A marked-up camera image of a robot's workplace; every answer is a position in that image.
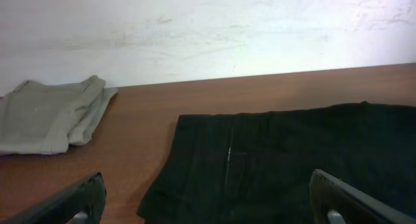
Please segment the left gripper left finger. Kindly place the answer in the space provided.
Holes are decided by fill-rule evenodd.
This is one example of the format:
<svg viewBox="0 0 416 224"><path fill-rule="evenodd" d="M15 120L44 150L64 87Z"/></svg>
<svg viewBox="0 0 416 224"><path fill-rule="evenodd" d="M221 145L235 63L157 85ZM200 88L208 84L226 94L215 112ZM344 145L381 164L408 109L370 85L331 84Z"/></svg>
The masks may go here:
<svg viewBox="0 0 416 224"><path fill-rule="evenodd" d="M1 224L98 224L107 191L100 172L93 173Z"/></svg>

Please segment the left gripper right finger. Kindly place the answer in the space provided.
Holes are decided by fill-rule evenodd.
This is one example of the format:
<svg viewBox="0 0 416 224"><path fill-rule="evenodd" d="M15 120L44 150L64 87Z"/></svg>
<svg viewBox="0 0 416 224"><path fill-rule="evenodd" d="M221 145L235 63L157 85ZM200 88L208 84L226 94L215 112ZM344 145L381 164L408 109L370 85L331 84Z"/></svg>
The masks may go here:
<svg viewBox="0 0 416 224"><path fill-rule="evenodd" d="M320 169L312 173L309 201L319 224L415 224L415 218Z"/></svg>

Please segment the black shorts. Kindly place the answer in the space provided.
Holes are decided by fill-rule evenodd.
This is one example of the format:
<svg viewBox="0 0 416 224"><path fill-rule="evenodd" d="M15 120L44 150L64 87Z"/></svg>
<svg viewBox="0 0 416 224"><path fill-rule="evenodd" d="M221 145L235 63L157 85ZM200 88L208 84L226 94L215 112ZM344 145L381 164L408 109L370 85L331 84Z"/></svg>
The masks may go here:
<svg viewBox="0 0 416 224"><path fill-rule="evenodd" d="M367 102L182 115L137 214L148 223L312 223L321 169L415 215L415 109Z"/></svg>

